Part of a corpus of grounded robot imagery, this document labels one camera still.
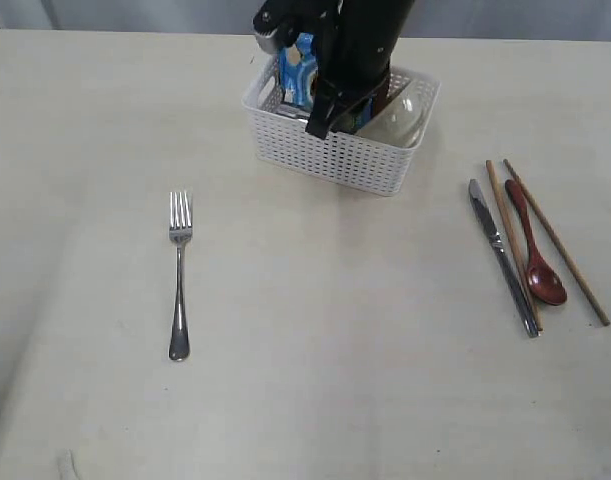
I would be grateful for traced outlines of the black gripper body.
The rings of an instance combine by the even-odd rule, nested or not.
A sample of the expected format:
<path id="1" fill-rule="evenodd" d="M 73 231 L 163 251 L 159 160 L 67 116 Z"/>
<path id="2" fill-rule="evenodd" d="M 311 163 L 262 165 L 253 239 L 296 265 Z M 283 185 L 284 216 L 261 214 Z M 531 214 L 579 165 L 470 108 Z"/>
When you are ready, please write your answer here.
<path id="1" fill-rule="evenodd" d="M 314 36 L 317 91 L 367 95 L 383 83 L 412 1 L 333 1 Z"/>

